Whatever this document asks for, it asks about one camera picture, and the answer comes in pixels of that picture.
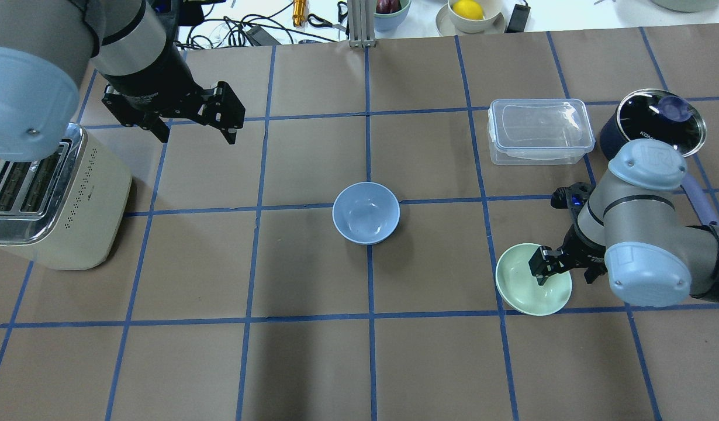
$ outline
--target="white saucer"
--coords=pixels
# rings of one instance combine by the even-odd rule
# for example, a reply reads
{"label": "white saucer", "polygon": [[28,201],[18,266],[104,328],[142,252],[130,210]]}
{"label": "white saucer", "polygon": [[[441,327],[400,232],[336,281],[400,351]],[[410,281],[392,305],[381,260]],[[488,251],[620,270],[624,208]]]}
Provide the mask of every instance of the white saucer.
{"label": "white saucer", "polygon": [[[437,12],[437,16],[435,17],[437,32],[440,36],[452,37],[453,35],[469,35],[467,32],[458,31],[458,29],[453,26],[451,19],[448,19],[448,13],[448,5],[445,5],[440,8],[440,11]],[[502,16],[502,13],[498,13],[497,17],[495,17],[495,21],[492,23],[492,26],[482,32],[477,32],[477,34],[502,34],[505,29],[506,24],[504,23],[504,16]]]}

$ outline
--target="yellow lemon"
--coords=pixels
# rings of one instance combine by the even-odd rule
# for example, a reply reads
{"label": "yellow lemon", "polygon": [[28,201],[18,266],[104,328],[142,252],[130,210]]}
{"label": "yellow lemon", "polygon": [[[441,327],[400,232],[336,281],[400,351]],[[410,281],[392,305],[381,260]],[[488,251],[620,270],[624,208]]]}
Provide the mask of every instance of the yellow lemon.
{"label": "yellow lemon", "polygon": [[453,5],[453,11],[460,17],[472,20],[481,20],[485,18],[485,11],[479,3],[474,0],[460,0]]}

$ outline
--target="blue grid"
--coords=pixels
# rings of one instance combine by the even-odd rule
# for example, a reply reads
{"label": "blue grid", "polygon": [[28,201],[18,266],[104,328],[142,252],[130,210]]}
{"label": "blue grid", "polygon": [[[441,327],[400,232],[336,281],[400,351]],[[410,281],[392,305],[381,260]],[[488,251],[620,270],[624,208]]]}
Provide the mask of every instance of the blue grid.
{"label": "blue grid", "polygon": [[[645,42],[645,46],[648,50],[648,54],[653,61],[656,72],[658,72],[659,79],[661,80],[662,87],[667,89],[666,82],[663,78],[661,67],[658,65],[656,58],[651,49],[651,45],[648,42],[648,38],[645,35],[645,30],[640,28],[640,32]],[[562,72],[562,65],[559,62],[554,41],[552,41],[551,34],[546,32],[549,46],[554,56],[555,66],[558,70],[560,82],[562,83],[565,97],[569,97],[568,85],[565,81],[565,77]],[[330,315],[302,315],[302,316],[285,316],[285,317],[252,317],[253,307],[253,288],[255,283],[255,267],[256,257],[258,251],[258,233],[260,229],[260,216],[263,211],[280,211],[290,209],[306,209],[306,208],[330,208],[332,203],[307,203],[307,205],[279,205],[279,206],[263,206],[263,188],[264,188],[264,171],[268,152],[268,127],[270,120],[289,120],[289,119],[304,119],[304,118],[335,118],[335,117],[347,117],[347,116],[365,116],[365,136],[367,139],[367,181],[371,180],[371,136],[370,136],[370,124],[371,116],[373,115],[401,115],[401,114],[424,114],[434,112],[467,112],[469,116],[469,129],[472,137],[472,148],[474,152],[475,167],[479,180],[480,197],[469,197],[469,198],[453,198],[453,199],[414,199],[401,201],[402,205],[426,205],[427,203],[465,203],[465,202],[480,202],[482,203],[483,220],[485,221],[485,234],[488,240],[488,249],[490,263],[494,270],[496,266],[496,256],[494,254],[493,237],[490,226],[488,203],[496,201],[512,201],[512,200],[547,200],[550,195],[511,195],[511,196],[487,196],[485,190],[485,182],[482,177],[482,166],[479,161],[479,142],[476,138],[475,124],[473,119],[473,112],[478,110],[486,110],[487,106],[472,106],[469,95],[468,81],[466,78],[466,68],[464,66],[464,58],[461,53],[461,45],[458,37],[455,37],[456,51],[458,53],[459,65],[461,68],[461,79],[464,84],[464,93],[466,94],[466,107],[458,108],[444,108],[444,109],[414,109],[414,110],[400,110],[400,111],[371,111],[370,110],[370,60],[369,51],[365,50],[365,112],[357,113],[337,113],[337,114],[317,114],[317,115],[288,115],[271,117],[271,97],[274,82],[274,63],[276,61],[276,47],[272,47],[271,51],[271,65],[269,65],[269,85],[268,85],[268,99],[266,106],[266,115],[263,118],[246,118],[247,122],[264,122],[264,142],[263,149],[261,152],[261,175],[258,186],[258,205],[255,207],[241,207],[241,208],[201,208],[201,209],[177,209],[177,210],[154,210],[154,203],[157,197],[157,189],[159,187],[159,181],[164,166],[165,152],[167,152],[167,145],[165,144],[162,149],[161,157],[157,166],[157,175],[154,182],[154,189],[152,192],[151,203],[149,210],[146,212],[130,212],[125,214],[127,218],[147,218],[146,229],[143,235],[143,242],[140,250],[140,256],[137,263],[137,270],[133,280],[132,293],[127,307],[125,320],[94,320],[94,322],[27,322],[17,323],[16,317],[19,312],[20,304],[27,283],[29,282],[30,275],[33,269],[33,262],[28,265],[25,277],[18,294],[17,301],[12,312],[12,316],[8,323],[0,323],[0,329],[6,329],[4,341],[2,342],[0,351],[0,367],[7,346],[9,344],[9,338],[14,329],[27,329],[27,328],[53,328],[53,327],[123,327],[122,338],[119,344],[118,356],[116,359],[116,366],[113,372],[113,381],[108,397],[108,407],[106,407],[106,421],[109,421],[112,416],[113,402],[119,379],[119,374],[122,366],[122,360],[125,350],[125,342],[127,339],[128,329],[132,326],[168,326],[168,325],[220,325],[221,323],[242,323],[244,325],[244,338],[242,345],[242,360],[240,362],[240,387],[237,396],[236,413],[237,419],[241,419],[243,402],[244,402],[244,390],[245,380],[247,375],[247,356],[248,346],[250,339],[250,325],[252,323],[293,323],[293,322],[319,322],[320,320],[368,320],[369,327],[369,343],[370,343],[370,374],[371,374],[371,416],[373,420],[378,418],[378,407],[376,407],[376,367],[375,367],[375,320],[376,319],[391,319],[391,318],[456,318],[456,317],[498,317],[500,320],[502,347],[504,354],[504,365],[506,366],[507,383],[509,384],[509,394],[511,398],[511,409],[513,418],[519,419],[517,410],[517,399],[515,394],[515,386],[512,375],[511,359],[509,352],[509,344],[507,343],[507,329],[506,329],[506,316],[520,316],[520,312],[512,309],[505,309],[502,304],[502,298],[496,291],[496,310],[480,310],[480,311],[440,311],[440,312],[386,312],[376,313],[375,312],[375,293],[374,293],[374,280],[373,280],[373,249],[372,246],[367,247],[367,270],[368,270],[368,312],[367,313],[352,313],[352,314],[330,314]],[[97,72],[94,71],[89,80],[89,86],[87,92],[82,101],[81,109],[79,109],[78,120],[81,121],[84,111],[87,107],[90,92],[95,82]],[[702,96],[701,98],[689,98],[690,101],[719,101],[719,96]],[[618,101],[595,101],[587,102],[589,106],[598,105],[616,105]],[[188,125],[193,122],[167,122],[168,126],[172,125]],[[125,128],[122,125],[97,125],[87,126],[88,129],[102,130],[102,129],[114,129],[114,128]],[[707,174],[703,168],[702,162],[699,158],[694,158],[696,164],[699,166],[701,173],[704,178],[705,186],[704,189],[707,194],[710,194],[713,198],[713,203],[719,213],[719,203],[717,200],[717,194],[719,189],[713,189],[710,180],[707,178]],[[591,163],[584,158],[587,171],[589,172],[589,178],[591,182],[595,184],[594,174],[591,168]],[[152,219],[155,215],[161,214],[175,214],[175,213],[212,213],[212,212],[240,212],[240,211],[255,211],[255,230],[253,235],[253,250],[251,256],[251,267],[250,267],[250,279],[247,299],[247,314],[242,318],[202,318],[202,319],[180,319],[180,320],[132,320],[133,304],[136,298],[136,292],[140,279],[141,270],[143,267],[144,256],[146,253],[146,245],[148,242],[149,232],[151,230]],[[685,311],[685,310],[704,310],[704,309],[719,309],[719,303],[700,303],[700,304],[680,304],[677,306],[670,306],[662,309],[655,309],[652,307],[634,307],[629,304],[624,306],[607,306],[607,307],[586,307],[586,308],[566,308],[562,309],[557,314],[593,314],[593,313],[606,313],[606,312],[624,312],[627,315],[627,319],[630,325],[630,331],[632,333],[635,347],[637,348],[638,361],[640,362],[643,378],[648,390],[648,396],[651,401],[651,407],[654,413],[655,419],[661,419],[661,411],[659,411],[653,385],[651,382],[648,368],[645,364],[645,357],[642,351],[642,344],[640,336],[638,335],[637,327],[635,327],[633,312],[664,312],[664,311]]]}

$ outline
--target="screwdriver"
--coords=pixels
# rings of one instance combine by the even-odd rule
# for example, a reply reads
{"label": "screwdriver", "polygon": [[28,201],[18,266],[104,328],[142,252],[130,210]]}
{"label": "screwdriver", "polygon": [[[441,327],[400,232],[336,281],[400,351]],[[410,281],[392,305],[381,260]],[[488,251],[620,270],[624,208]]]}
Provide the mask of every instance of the screwdriver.
{"label": "screwdriver", "polygon": [[305,22],[305,8],[308,0],[295,0],[295,13],[292,14],[292,23],[295,27],[303,26]]}

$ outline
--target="light green dish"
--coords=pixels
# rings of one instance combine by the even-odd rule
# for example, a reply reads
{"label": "light green dish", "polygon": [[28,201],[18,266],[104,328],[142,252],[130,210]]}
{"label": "light green dish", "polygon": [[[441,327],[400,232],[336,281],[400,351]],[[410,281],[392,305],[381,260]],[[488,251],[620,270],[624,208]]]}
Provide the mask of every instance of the light green dish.
{"label": "light green dish", "polygon": [[552,275],[544,286],[539,286],[528,267],[528,261],[538,248],[538,244],[522,243],[502,253],[495,269],[495,285],[502,299],[519,312],[550,315],[568,303],[573,279],[570,272],[565,272]]}

